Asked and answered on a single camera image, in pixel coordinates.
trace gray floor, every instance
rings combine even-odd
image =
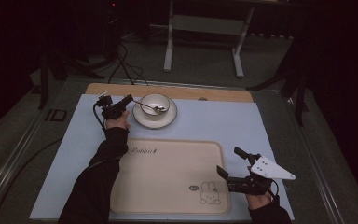
[[[190,43],[183,38],[175,41],[170,73],[162,71],[166,42],[158,35],[149,42],[124,40],[128,49],[126,62],[141,67],[142,76],[149,85],[169,83],[244,90],[272,77],[291,43],[290,39],[248,37],[241,52],[246,78],[237,79],[229,39],[223,45],[200,43],[203,41]],[[91,82],[106,82],[115,66],[97,71],[106,76],[105,80],[93,80],[76,72],[66,82],[51,80],[50,101],[44,110],[37,109],[38,95],[25,95],[0,120],[0,168],[13,151],[20,152],[20,167],[39,149],[63,137],[79,96]],[[38,71],[35,71],[32,77],[37,76]],[[123,70],[119,69],[112,83],[129,83],[124,78]],[[294,223],[358,223],[358,186],[312,93],[307,91],[305,102],[309,111],[303,113],[304,127],[299,127],[290,99],[283,99],[276,91],[281,85],[277,83],[252,95],[277,162],[297,177],[296,181],[284,182],[296,217]],[[46,120],[50,109],[68,111],[66,120]],[[59,142],[46,148],[19,174],[3,200],[0,223],[41,223],[29,220],[28,216],[58,147]],[[0,174],[7,175],[7,180],[2,181],[6,183],[16,173],[0,170]]]

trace wooden board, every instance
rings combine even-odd
[[[112,189],[111,209],[127,214],[225,214],[221,146],[212,141],[130,139]]]
[[[122,85],[122,84],[89,84],[86,94],[101,94],[108,91],[109,95],[143,97],[150,93],[160,93],[172,99],[199,100],[206,98],[209,101],[226,101],[252,103],[253,98],[248,91],[232,91],[220,89],[204,89],[189,87],[168,87],[168,86],[144,86],[144,85]]]

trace black sleeve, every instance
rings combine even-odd
[[[269,203],[261,208],[250,210],[251,219],[254,224],[290,224],[287,211],[275,203]]]
[[[105,136],[89,168],[77,178],[59,223],[108,223],[110,192],[119,171],[119,158],[128,150],[128,132],[111,128]]]

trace hand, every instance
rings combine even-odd
[[[248,200],[249,209],[255,210],[261,208],[269,203],[271,203],[271,195],[266,192],[264,195],[252,195],[246,194],[246,199]]]
[[[127,117],[129,116],[130,111],[125,110],[123,114],[118,119],[108,119],[105,122],[106,129],[110,129],[113,127],[119,127],[126,130],[130,130],[130,124],[127,122]]]

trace spoon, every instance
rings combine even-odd
[[[138,102],[138,101],[133,101],[133,102],[135,102],[136,104],[144,105],[144,104],[142,104],[141,102]],[[147,106],[147,107],[153,109],[157,113],[164,113],[164,112],[167,111],[167,109],[162,105],[156,105],[155,107],[150,106],[150,105],[144,105],[144,106]]]

